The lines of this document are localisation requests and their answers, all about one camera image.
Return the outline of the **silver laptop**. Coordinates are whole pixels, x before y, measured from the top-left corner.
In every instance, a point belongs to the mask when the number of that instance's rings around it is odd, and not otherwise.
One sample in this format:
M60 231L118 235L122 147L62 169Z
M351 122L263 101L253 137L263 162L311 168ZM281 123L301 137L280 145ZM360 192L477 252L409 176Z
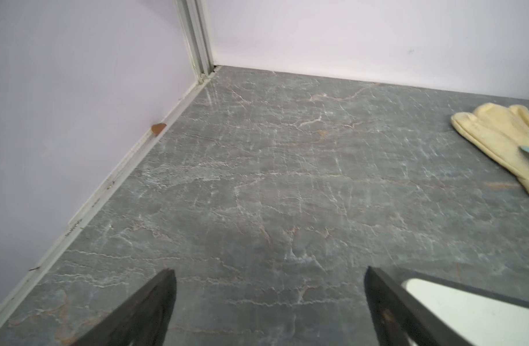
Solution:
M401 269L401 286L472 345L529 345L529 302Z

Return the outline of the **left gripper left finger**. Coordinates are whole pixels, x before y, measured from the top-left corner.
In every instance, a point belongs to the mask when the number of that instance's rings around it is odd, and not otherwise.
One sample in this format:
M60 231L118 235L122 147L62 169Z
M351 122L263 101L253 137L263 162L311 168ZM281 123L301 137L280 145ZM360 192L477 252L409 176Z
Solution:
M74 345L162 345L176 302L177 282L164 269Z

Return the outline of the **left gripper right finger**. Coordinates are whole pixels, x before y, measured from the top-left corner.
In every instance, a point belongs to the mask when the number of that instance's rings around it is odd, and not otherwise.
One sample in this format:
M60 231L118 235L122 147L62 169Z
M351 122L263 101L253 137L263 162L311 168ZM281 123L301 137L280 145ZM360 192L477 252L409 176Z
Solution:
M380 345L469 345L380 268L369 267L365 295Z

